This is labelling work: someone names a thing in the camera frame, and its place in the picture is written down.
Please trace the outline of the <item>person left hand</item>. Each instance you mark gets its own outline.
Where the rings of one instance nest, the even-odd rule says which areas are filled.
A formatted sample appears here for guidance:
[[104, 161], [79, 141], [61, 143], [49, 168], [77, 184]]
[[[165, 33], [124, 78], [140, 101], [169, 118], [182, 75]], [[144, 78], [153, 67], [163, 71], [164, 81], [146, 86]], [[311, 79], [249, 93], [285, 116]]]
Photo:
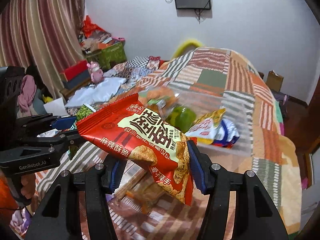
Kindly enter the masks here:
[[31, 199], [35, 193], [35, 174], [26, 174], [21, 176], [21, 194], [27, 198]]

